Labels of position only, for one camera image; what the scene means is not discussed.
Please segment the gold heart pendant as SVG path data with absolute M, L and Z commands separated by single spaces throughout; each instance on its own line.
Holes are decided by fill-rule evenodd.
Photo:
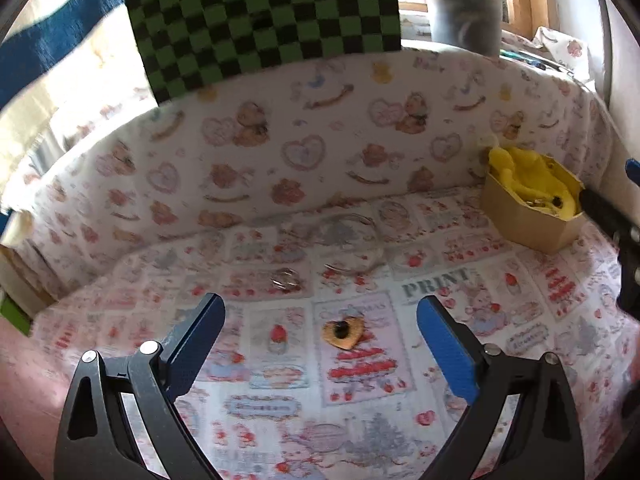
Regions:
M 326 322 L 321 330 L 322 339 L 330 346 L 341 350 L 352 350 L 364 333 L 362 318 L 348 316 L 339 321 Z

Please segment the gold octagonal jewelry box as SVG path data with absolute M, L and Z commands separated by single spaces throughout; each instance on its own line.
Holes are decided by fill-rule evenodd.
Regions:
M 520 205 L 494 178 L 489 168 L 480 196 L 484 213 L 505 238 L 546 254 L 555 254 L 569 245 L 578 237 L 586 223 L 586 216 L 578 200 L 582 182 L 556 160 L 555 165 L 558 166 L 553 170 L 555 175 L 566 183 L 577 197 L 578 215 L 570 221 L 563 221 L 551 214 Z

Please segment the yellow cloth in box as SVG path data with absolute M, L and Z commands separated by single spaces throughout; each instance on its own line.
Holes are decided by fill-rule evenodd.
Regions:
M 578 215 L 576 194 L 555 175 L 555 160 L 515 146 L 495 146 L 488 153 L 490 173 L 514 200 L 563 221 Z

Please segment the colourful lighter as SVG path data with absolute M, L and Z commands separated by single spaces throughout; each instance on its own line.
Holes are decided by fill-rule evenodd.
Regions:
M 537 60 L 536 58 L 532 58 L 531 56 L 528 56 L 528 55 L 525 55 L 525 54 L 521 54 L 521 53 L 518 53 L 518 52 L 513 52 L 513 51 L 508 51 L 508 50 L 501 50 L 500 51 L 500 56 L 502 58 L 506 58 L 507 60 L 510 60 L 510 61 L 519 62 L 519 63 L 526 64 L 528 66 L 532 66 L 532 67 L 538 68 L 538 70 L 546 70 L 547 69 L 547 65 L 544 64 L 544 62 L 541 62 L 541 60 Z

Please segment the baby bear print sheet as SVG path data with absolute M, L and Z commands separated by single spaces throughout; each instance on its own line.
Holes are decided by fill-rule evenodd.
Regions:
M 602 179 L 614 126 L 572 76 L 443 44 L 239 76 L 156 104 L 137 79 L 53 115 L 78 142 L 43 174 L 18 170 L 2 202 L 6 254 L 62 298 L 124 255 L 290 211 L 470 185 L 490 144 Z

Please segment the clear plastic jar dark contents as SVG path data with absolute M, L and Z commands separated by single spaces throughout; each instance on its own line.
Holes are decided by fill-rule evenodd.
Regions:
M 432 40 L 495 58 L 501 50 L 503 0 L 426 0 Z

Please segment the striped flag cloth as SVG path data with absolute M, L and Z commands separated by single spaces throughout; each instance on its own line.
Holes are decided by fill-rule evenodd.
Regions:
M 155 107 L 125 0 L 27 0 L 1 44 L 1 205 L 84 136 Z

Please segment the green checkered tissue box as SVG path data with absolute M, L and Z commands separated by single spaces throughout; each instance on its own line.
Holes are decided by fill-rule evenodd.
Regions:
M 400 48 L 398 0 L 125 0 L 156 102 L 282 64 Z

